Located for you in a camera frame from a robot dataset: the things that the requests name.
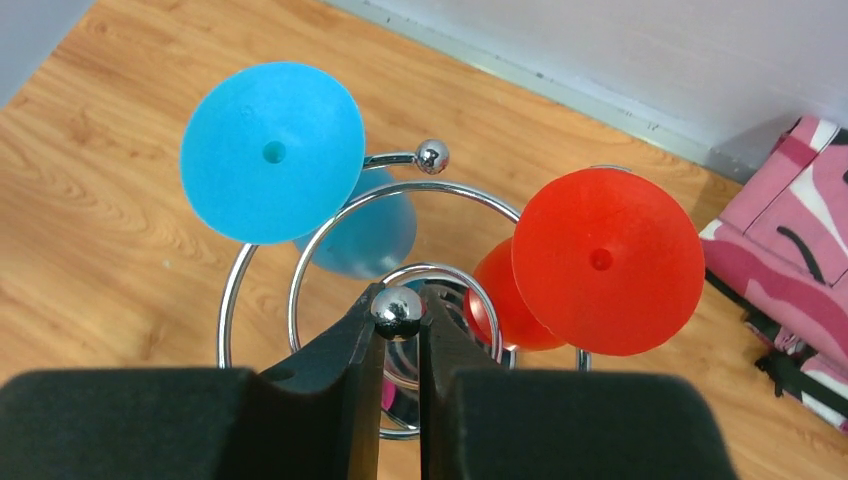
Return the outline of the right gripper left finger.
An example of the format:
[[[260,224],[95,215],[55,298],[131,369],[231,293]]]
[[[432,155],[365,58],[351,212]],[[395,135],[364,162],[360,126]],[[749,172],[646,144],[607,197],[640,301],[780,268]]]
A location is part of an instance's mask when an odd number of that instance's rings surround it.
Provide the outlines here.
[[[372,479],[384,341],[366,288],[313,342],[249,368],[38,370],[1,390],[5,479]]]

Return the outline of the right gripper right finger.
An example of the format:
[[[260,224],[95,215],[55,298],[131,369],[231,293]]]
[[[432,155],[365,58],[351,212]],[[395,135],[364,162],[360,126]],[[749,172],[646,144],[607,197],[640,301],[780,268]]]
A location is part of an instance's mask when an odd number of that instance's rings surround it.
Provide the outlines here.
[[[419,333],[425,479],[733,479],[700,393],[665,374],[509,369],[431,287]]]

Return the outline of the chrome wine glass rack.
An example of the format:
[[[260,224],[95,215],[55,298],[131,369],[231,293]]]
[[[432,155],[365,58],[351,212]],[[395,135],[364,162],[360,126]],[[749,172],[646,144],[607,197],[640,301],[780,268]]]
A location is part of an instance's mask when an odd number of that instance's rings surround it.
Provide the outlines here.
[[[449,149],[446,144],[441,140],[427,139],[421,142],[413,153],[398,152],[369,156],[365,159],[363,168],[365,170],[371,170],[387,168],[391,165],[414,164],[419,170],[429,175],[436,175],[443,171],[448,163]],[[391,183],[384,187],[369,190],[354,198],[345,204],[339,213],[325,221],[315,234],[309,237],[306,249],[295,267],[290,289],[289,312],[287,314],[290,349],[293,353],[301,349],[296,319],[299,291],[308,263],[319,243],[330,230],[334,229],[337,223],[364,205],[384,197],[396,196],[412,191],[433,191],[468,198],[501,213],[512,222],[516,222],[519,217],[516,209],[496,197],[471,187],[449,182]],[[258,247],[254,244],[243,245],[227,278],[220,304],[216,339],[217,366],[220,368],[229,368],[232,366],[231,344],[235,304],[241,282],[257,249]],[[470,275],[454,267],[442,264],[411,264],[388,274],[381,281],[383,286],[387,288],[387,291],[385,293],[379,293],[376,296],[376,299],[371,302],[369,312],[378,321],[380,326],[387,329],[389,340],[393,341],[414,337],[418,333],[421,319],[426,313],[423,300],[418,293],[406,285],[397,286],[395,283],[406,275],[421,280],[428,273],[432,273],[438,281],[436,284],[438,290],[444,288],[442,284],[444,281],[450,280],[473,292],[481,293],[483,291],[479,282],[472,279]]]

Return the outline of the red plastic wine glass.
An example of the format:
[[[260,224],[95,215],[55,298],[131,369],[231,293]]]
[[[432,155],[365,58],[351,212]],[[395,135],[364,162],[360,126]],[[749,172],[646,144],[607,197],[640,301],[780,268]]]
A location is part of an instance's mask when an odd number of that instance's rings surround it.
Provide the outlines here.
[[[491,342],[490,300],[504,343],[542,351],[566,344],[630,356],[656,348],[693,316],[705,259],[687,212],[634,173],[588,168],[542,187],[511,237],[476,266],[472,331]]]

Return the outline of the blue plastic wine glass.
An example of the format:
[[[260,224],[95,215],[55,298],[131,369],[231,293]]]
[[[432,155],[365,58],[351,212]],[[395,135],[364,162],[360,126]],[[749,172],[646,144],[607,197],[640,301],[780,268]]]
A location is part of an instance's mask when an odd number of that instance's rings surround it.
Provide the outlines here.
[[[179,159],[195,214],[243,243],[304,250],[347,202],[391,184],[364,166],[364,121],[333,76],[295,62],[244,69],[216,86],[185,129]]]

